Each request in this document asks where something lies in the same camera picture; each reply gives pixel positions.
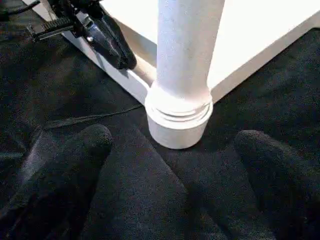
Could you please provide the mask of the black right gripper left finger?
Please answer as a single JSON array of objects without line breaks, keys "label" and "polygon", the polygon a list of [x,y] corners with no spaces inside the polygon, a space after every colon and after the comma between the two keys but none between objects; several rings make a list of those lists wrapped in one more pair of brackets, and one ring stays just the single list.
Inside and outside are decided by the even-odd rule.
[{"label": "black right gripper left finger", "polygon": [[112,145],[101,124],[75,134],[1,209],[0,238],[76,240]]}]

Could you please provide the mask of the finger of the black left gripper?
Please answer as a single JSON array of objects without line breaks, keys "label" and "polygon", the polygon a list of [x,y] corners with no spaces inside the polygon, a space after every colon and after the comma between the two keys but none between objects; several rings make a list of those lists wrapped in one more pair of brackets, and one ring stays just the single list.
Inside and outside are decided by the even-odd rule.
[{"label": "finger of the black left gripper", "polygon": [[110,28],[111,32],[114,34],[114,38],[121,51],[122,67],[121,69],[134,69],[137,65],[137,59],[131,50],[129,44],[127,43],[119,25],[116,21],[109,15],[104,15],[101,19],[107,27]]},{"label": "finger of the black left gripper", "polygon": [[111,29],[103,21],[89,21],[86,24],[86,40],[114,68],[121,69],[122,53]]}]

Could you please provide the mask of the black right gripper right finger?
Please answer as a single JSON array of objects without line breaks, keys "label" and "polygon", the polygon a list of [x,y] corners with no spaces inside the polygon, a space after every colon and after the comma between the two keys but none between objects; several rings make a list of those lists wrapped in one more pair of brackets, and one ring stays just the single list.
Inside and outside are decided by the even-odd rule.
[{"label": "black right gripper right finger", "polygon": [[318,240],[320,175],[310,162],[257,130],[238,132],[234,148],[276,239]]}]

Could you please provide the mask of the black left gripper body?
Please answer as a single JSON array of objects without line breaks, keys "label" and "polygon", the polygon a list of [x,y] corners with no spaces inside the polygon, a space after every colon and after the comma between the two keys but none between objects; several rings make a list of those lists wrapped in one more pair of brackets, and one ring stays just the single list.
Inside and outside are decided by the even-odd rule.
[{"label": "black left gripper body", "polygon": [[51,20],[27,27],[34,41],[70,31],[76,38],[85,33],[85,20],[100,19],[103,10],[98,0],[42,0]]}]

